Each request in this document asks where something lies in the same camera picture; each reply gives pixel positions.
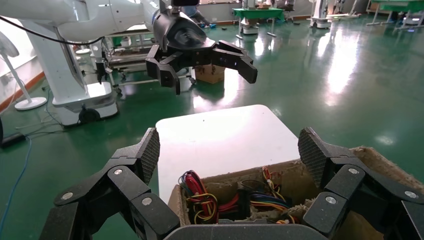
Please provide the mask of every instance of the table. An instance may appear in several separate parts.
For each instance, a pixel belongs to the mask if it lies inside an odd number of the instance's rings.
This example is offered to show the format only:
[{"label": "table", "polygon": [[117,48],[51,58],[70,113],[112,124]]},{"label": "table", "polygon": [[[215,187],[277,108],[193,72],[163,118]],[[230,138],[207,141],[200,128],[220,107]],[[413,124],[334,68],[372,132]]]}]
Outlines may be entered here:
[{"label": "table", "polygon": [[159,196],[167,203],[178,178],[201,178],[299,159],[298,138],[264,105],[160,120]]},{"label": "table", "polygon": [[[369,0],[373,4],[378,4],[375,9],[374,18],[372,23],[367,23],[367,26],[372,25],[384,25],[389,24],[392,17],[393,11],[395,12],[406,12],[406,19],[411,15],[411,13],[419,12],[424,10],[424,1],[423,0]],[[377,15],[379,10],[390,11],[387,20],[382,22],[376,22]],[[403,21],[402,27],[395,27],[394,30],[403,30],[410,28],[422,28],[422,21],[417,26],[406,26],[406,21]]]},{"label": "table", "polygon": [[271,32],[267,32],[266,34],[270,35],[271,37],[275,38],[276,35],[274,34],[274,24],[276,19],[284,19],[284,12],[282,9],[278,8],[268,8],[268,9],[244,9],[244,8],[233,8],[234,15],[236,17],[239,17],[238,20],[238,34],[236,37],[238,39],[243,40],[242,37],[242,20],[244,18],[246,19],[269,19],[272,18],[272,25],[271,25]]}]

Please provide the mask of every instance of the bundle of wires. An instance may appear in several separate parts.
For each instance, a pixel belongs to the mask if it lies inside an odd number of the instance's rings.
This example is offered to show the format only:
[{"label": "bundle of wires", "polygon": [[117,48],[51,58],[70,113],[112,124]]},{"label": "bundle of wires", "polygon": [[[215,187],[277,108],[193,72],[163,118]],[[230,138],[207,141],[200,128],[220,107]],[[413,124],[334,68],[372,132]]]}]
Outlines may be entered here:
[{"label": "bundle of wires", "polygon": [[202,223],[217,223],[217,198],[206,191],[199,176],[193,170],[186,171],[179,178],[178,183],[187,192],[187,201],[193,205],[194,224],[198,224],[197,219],[201,219]]},{"label": "bundle of wires", "polygon": [[[247,201],[258,209],[279,211],[287,210],[291,207],[286,199],[279,193],[280,186],[274,184],[271,176],[274,172],[269,172],[266,167],[262,168],[263,181],[248,179],[241,181],[241,185],[249,191]],[[254,188],[245,183],[251,181],[265,186],[265,188]],[[228,203],[218,205],[217,198],[207,192],[205,185],[199,176],[193,171],[186,171],[178,180],[179,185],[187,192],[187,201],[192,206],[194,224],[217,223],[219,215],[237,213],[239,211],[239,194],[237,193]]]},{"label": "bundle of wires", "polygon": [[268,186],[269,192],[272,195],[268,195],[264,192],[252,192],[250,195],[250,204],[260,208],[274,208],[280,211],[289,209],[291,206],[287,203],[286,199],[279,193],[280,186],[275,185],[271,179],[271,176],[275,172],[271,172],[266,167],[262,167],[262,175]]}]

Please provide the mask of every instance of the yellow wire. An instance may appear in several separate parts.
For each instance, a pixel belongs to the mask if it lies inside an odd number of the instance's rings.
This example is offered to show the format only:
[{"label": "yellow wire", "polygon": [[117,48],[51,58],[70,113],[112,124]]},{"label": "yellow wire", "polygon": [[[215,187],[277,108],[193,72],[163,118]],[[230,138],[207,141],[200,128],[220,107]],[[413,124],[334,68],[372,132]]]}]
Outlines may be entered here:
[{"label": "yellow wire", "polygon": [[278,192],[275,192],[284,202],[286,201],[285,199],[284,199],[284,197],[281,195],[281,194],[279,194]]},{"label": "yellow wire", "polygon": [[293,222],[293,223],[295,223],[295,219],[291,216],[291,215],[288,215],[290,218],[291,218],[291,221]]},{"label": "yellow wire", "polygon": [[187,200],[193,199],[193,198],[204,197],[204,196],[211,196],[215,199],[216,202],[218,202],[217,198],[213,194],[210,194],[210,193],[204,193],[204,194],[189,196],[189,197],[187,197]]},{"label": "yellow wire", "polygon": [[213,212],[212,212],[212,214],[211,214],[210,216],[208,216],[208,217],[198,216],[198,218],[203,219],[203,220],[205,220],[205,221],[208,221],[208,220],[212,219],[212,217],[215,215],[215,213],[216,213],[216,212],[217,212],[217,208],[216,208],[216,207],[214,207],[214,208],[213,208]]},{"label": "yellow wire", "polygon": [[276,208],[276,209],[278,209],[280,211],[284,211],[285,209],[287,209],[286,207],[278,206],[278,205],[275,205],[275,204],[272,204],[272,203],[268,203],[268,202],[259,202],[259,201],[250,201],[250,202],[252,204],[254,204],[254,205],[259,205],[261,207],[267,207],[267,206],[273,207],[273,208]]},{"label": "yellow wire", "polygon": [[200,213],[203,213],[203,210],[200,210],[198,213],[196,213],[196,215],[194,215],[194,224],[198,224],[197,222],[196,222],[196,218],[197,217],[199,217],[200,218],[200,216],[199,216],[199,214]]},{"label": "yellow wire", "polygon": [[[189,199],[193,199],[193,198],[205,197],[205,196],[213,197],[213,199],[215,199],[215,202],[216,202],[216,203],[218,202],[217,198],[216,198],[213,194],[210,194],[210,193],[204,193],[204,194],[199,194],[199,195],[193,195],[193,196],[187,197],[187,200],[189,200]],[[209,204],[209,203],[212,203],[212,201],[206,201],[206,202],[195,202],[194,204]],[[194,224],[197,224],[197,223],[196,223],[196,218],[200,218],[200,219],[202,219],[202,220],[204,220],[204,221],[208,221],[208,220],[212,219],[212,218],[214,217],[215,213],[217,212],[217,206],[216,206],[216,204],[215,204],[215,207],[213,208],[213,212],[212,212],[212,213],[211,213],[211,207],[210,207],[209,205],[207,206],[207,210],[209,211],[209,215],[210,215],[210,216],[208,216],[208,217],[202,217],[202,216],[199,216],[199,214],[203,212],[203,210],[201,210],[201,211],[199,211],[198,213],[196,213],[196,215],[194,216]]]}]

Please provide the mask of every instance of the brown box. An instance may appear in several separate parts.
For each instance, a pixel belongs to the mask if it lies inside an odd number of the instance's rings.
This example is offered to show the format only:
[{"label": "brown box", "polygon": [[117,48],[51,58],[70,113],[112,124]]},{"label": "brown box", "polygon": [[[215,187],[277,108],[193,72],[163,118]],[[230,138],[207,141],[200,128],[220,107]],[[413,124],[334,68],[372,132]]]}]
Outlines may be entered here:
[{"label": "brown box", "polygon": [[251,18],[251,19],[247,19],[247,24],[249,25],[256,25],[259,21],[259,18]]},{"label": "brown box", "polygon": [[[403,185],[417,189],[424,194],[424,185],[409,175],[397,165],[387,160],[373,148],[356,147],[351,151],[370,169],[385,175]],[[270,172],[277,172],[273,177],[273,182],[281,184],[281,192],[285,196],[292,198],[294,207],[284,213],[291,214],[301,219],[319,194],[306,166],[300,159],[269,165]],[[262,168],[256,167],[244,171],[231,172],[227,174],[207,177],[202,179],[208,193],[216,196],[217,199],[226,203],[230,201],[236,191],[237,182],[247,179],[262,181]],[[181,226],[190,225],[188,213],[186,211],[186,197],[179,185],[172,191],[168,206],[178,215]],[[272,219],[280,215],[277,211],[253,212],[250,220],[267,218]],[[374,228],[359,214],[350,212],[343,225],[334,236],[335,240],[375,240],[383,239],[383,235]]]},{"label": "brown box", "polygon": [[271,5],[269,5],[269,4],[263,4],[263,3],[261,3],[261,4],[259,4],[259,6],[257,8],[258,9],[262,9],[262,10],[267,10],[270,7],[271,7]]},{"label": "brown box", "polygon": [[225,67],[216,65],[203,65],[194,68],[196,80],[216,84],[217,82],[224,81]]}]

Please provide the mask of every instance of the blue wire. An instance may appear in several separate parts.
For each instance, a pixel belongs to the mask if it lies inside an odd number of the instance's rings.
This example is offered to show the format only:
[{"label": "blue wire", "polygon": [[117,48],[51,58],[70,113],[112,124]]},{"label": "blue wire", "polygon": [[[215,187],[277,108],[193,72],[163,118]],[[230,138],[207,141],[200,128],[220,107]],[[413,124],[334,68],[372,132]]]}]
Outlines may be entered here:
[{"label": "blue wire", "polygon": [[5,220],[6,220],[6,216],[8,214],[8,211],[9,211],[9,207],[11,206],[13,195],[15,193],[15,190],[16,190],[16,187],[18,186],[19,181],[21,180],[22,176],[24,175],[25,169],[27,169],[28,159],[30,158],[31,148],[33,147],[33,141],[31,140],[31,138],[29,138],[29,137],[26,137],[26,138],[29,140],[28,152],[26,153],[25,163],[23,164],[23,169],[20,172],[19,176],[17,177],[16,182],[15,182],[14,186],[12,187],[12,190],[10,191],[9,199],[7,200],[6,209],[4,210],[3,216],[1,217],[0,238],[2,237],[3,227],[5,225]]},{"label": "blue wire", "polygon": [[56,123],[58,123],[60,126],[62,126],[62,123],[60,123],[56,118],[54,118],[51,114],[50,114],[50,112],[49,112],[49,100],[50,100],[50,91],[52,91],[52,89],[49,89],[48,90],[48,93],[47,93],[47,103],[45,104],[45,111],[48,113],[48,115],[53,119],[53,120],[55,120],[56,121]]}]

